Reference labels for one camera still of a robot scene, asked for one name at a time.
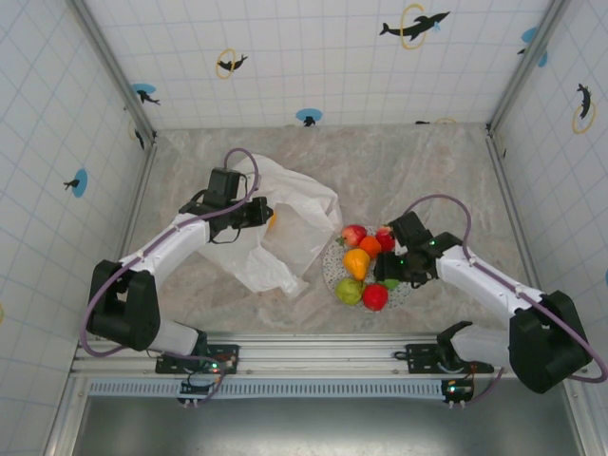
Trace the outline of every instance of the marble floor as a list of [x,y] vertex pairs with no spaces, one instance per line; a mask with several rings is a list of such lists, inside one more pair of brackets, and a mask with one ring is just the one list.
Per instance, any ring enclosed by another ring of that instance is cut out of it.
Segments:
[[[338,194],[345,224],[382,224],[430,193],[457,197],[472,213],[473,251],[524,280],[485,146],[485,129],[473,124],[162,132],[131,249],[155,236],[192,195],[205,188],[211,169],[220,166],[225,152],[236,146],[329,186]],[[461,237],[464,232],[465,217],[449,201],[423,203],[417,212],[434,234],[449,231]],[[278,290],[253,294],[194,253],[163,284],[161,313],[202,330],[230,332],[437,333],[463,319],[500,326],[473,299],[437,280],[413,291],[398,308],[364,313],[330,293],[321,274],[321,256],[304,279],[310,286],[295,300]]]

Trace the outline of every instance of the green apple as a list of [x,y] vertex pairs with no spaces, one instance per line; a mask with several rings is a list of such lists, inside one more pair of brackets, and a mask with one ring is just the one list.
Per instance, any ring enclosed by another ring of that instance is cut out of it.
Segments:
[[365,287],[364,282],[359,282],[353,278],[343,278],[335,287],[335,295],[345,304],[354,306],[361,300]]

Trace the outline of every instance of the small green fruit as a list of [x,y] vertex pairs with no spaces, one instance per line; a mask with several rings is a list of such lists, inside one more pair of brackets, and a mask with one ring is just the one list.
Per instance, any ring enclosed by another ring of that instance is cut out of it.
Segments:
[[354,306],[361,300],[365,286],[364,282],[359,282],[353,278],[343,278],[335,287],[335,295],[345,304]]
[[382,285],[387,287],[389,290],[394,290],[399,286],[399,280],[396,278],[387,278],[384,282],[380,282]]

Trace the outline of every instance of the gray floor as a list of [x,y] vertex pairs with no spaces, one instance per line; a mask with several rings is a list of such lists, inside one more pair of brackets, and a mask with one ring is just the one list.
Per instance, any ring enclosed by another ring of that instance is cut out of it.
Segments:
[[449,410],[405,399],[89,399],[75,455],[576,456],[561,387],[503,381],[483,403]]
[[[132,250],[164,228],[207,186],[225,152],[243,146],[309,175],[339,197],[345,223],[379,225],[430,193],[460,198],[471,209],[472,249],[523,280],[523,266],[485,147],[482,125],[378,125],[322,128],[231,128],[161,133]],[[461,236],[465,218],[449,201],[421,205],[435,233]],[[462,319],[495,327],[494,316],[454,287],[429,283],[403,306],[363,313],[340,303],[325,286],[321,257],[304,279],[311,286],[290,301],[279,291],[252,294],[235,278],[191,255],[164,283],[161,311],[210,331],[265,333],[439,332]]]

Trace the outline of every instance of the yellow ring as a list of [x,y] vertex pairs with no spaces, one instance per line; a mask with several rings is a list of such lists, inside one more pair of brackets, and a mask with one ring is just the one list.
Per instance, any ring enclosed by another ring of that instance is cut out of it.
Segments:
[[577,130],[577,117],[582,111],[582,106],[579,105],[579,107],[577,107],[577,110],[574,111],[574,117],[572,118],[572,131],[574,131],[577,135],[581,135],[585,133],[589,128],[591,128],[591,125],[593,125],[593,122],[596,119],[596,114],[598,114],[598,111],[596,110],[596,104],[591,101],[589,103],[593,107],[593,115],[591,116],[591,121],[589,122],[589,124],[585,126],[582,130]]
[[399,27],[399,36],[401,36],[401,46],[403,47],[403,49],[407,49],[407,50],[414,50],[414,49],[419,48],[421,45],[423,45],[425,43],[425,40],[427,39],[427,33],[424,32],[422,35],[422,41],[414,47],[409,47],[403,39],[403,25],[404,25],[403,22],[406,19],[406,14],[408,14],[408,11],[411,10],[412,8],[417,8],[421,12],[425,12],[425,9],[422,8],[420,5],[418,5],[417,3],[412,3],[411,5],[406,7],[403,10],[403,14],[401,14],[401,23],[399,24],[399,26],[400,26]]
[[[230,72],[226,76],[222,76],[222,75],[219,74],[219,61],[228,52],[232,52],[232,65],[230,66]],[[230,76],[232,76],[232,73],[235,70],[235,65],[236,64],[237,64],[237,52],[234,49],[232,49],[231,47],[228,47],[218,57],[218,61],[216,62],[216,74],[218,75],[218,77],[220,79],[228,79]]]
[[129,133],[129,138],[131,138],[131,141],[135,141],[137,140],[137,137],[135,136],[135,126],[133,126],[133,119],[129,119],[129,125],[127,127],[128,129],[128,133]]

